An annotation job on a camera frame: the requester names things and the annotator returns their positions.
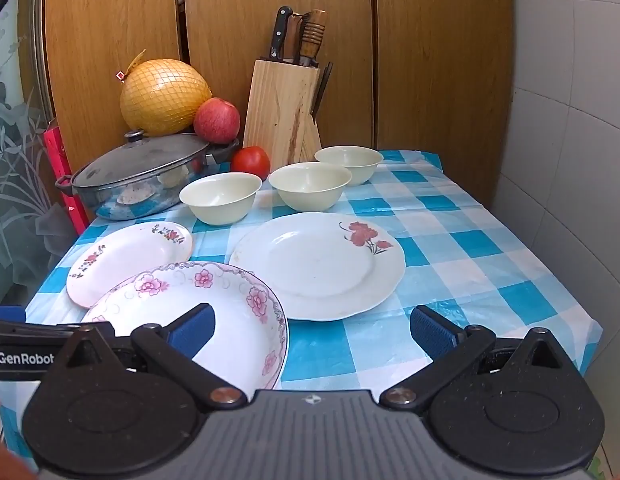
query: white plate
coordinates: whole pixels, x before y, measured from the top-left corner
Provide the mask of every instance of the white plate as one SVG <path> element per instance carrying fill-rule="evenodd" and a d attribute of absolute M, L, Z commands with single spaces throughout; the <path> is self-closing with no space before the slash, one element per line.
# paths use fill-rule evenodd
<path fill-rule="evenodd" d="M 354 216 L 299 213 L 266 222 L 234 249 L 230 264 L 270 285 L 289 319 L 332 321 L 388 298 L 405 272 L 388 232 Z"/>
<path fill-rule="evenodd" d="M 76 304 L 90 308 L 113 286 L 161 265 L 187 260 L 192 236 L 173 222 L 145 222 L 97 240 L 70 268 L 66 290 Z"/>
<path fill-rule="evenodd" d="M 103 296 L 83 321 L 109 321 L 125 336 L 144 323 L 166 326 L 202 302 L 215 311 L 215 330 L 193 361 L 248 397 L 273 388 L 288 354 L 288 322 L 274 293 L 245 270 L 216 262 L 146 270 Z"/>

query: checkered tablecloth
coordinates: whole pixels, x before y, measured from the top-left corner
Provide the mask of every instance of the checkered tablecloth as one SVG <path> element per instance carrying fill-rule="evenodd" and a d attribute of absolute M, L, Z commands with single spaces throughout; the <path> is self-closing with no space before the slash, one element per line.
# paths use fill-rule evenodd
<path fill-rule="evenodd" d="M 378 396 L 430 362 L 410 337 L 408 318 L 417 304 L 461 327 L 485 325 L 498 336 L 522 337 L 533 326 L 545 326 L 585 371 L 601 328 L 552 273 L 443 174 L 438 156 L 383 153 L 385 161 L 370 182 L 345 188 L 330 211 L 369 219 L 387 230 L 404 248 L 405 276 L 390 298 L 364 314 L 325 323 L 291 320 L 281 386 L 369 388 Z M 43 283 L 28 306 L 28 321 L 56 324 L 83 317 L 85 310 L 65 291 L 69 268 L 89 244 L 118 229 L 160 219 L 177 222 L 194 235 L 192 260 L 226 262 L 248 232 L 293 213 L 264 183 L 248 216 L 232 226 L 203 224 L 183 205 L 136 221 L 97 219 Z M 4 423 L 16 426 L 33 390 L 33 385 L 0 384 Z M 24 455 L 18 436 L 13 437 L 10 446 Z"/>

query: large floral bowl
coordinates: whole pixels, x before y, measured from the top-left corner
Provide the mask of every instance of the large floral bowl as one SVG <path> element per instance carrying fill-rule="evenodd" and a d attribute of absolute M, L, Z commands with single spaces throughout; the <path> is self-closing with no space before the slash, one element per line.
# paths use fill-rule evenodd
<path fill-rule="evenodd" d="M 288 322 L 270 288 L 246 270 L 181 262 L 146 270 L 106 293 L 84 321 L 109 321 L 117 336 L 144 323 L 162 326 L 199 303 L 214 310 L 214 332 L 194 361 L 251 398 L 273 388 L 288 354 Z"/>

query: tomato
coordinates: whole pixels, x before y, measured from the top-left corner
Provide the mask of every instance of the tomato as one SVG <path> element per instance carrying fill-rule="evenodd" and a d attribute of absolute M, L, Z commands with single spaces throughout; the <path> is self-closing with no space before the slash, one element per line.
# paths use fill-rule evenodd
<path fill-rule="evenodd" d="M 270 159 L 259 146 L 242 148 L 232 157 L 230 171 L 251 173 L 260 177 L 261 180 L 266 180 L 270 174 Z"/>

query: tablecloth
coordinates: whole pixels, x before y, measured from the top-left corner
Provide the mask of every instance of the tablecloth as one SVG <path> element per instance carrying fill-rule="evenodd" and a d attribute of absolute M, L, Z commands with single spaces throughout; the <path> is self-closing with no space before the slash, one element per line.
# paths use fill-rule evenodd
<path fill-rule="evenodd" d="M 533 326 L 554 333 L 584 372 L 601 327 L 506 227 L 448 179 L 439 157 L 385 151 L 384 162 L 362 186 L 347 187 L 330 212 L 369 219 L 404 248 L 405 276 L 374 309 L 335 322 L 290 321 L 290 351 L 280 386 L 291 389 L 368 388 L 373 395 L 430 363 L 410 337 L 413 306 L 427 304 L 463 327 L 481 324 L 498 336 L 522 337 Z M 241 238 L 259 225 L 293 214 L 269 184 L 248 216 L 212 227 L 183 205 L 136 221 L 95 220 L 41 285 L 27 308 L 29 322 L 79 321 L 85 310 L 65 292 L 74 261 L 94 241 L 138 222 L 167 220 L 194 236 L 191 260 L 227 262 Z M 18 435 L 21 413 L 36 383 L 0 383 L 9 447 L 28 456 Z"/>

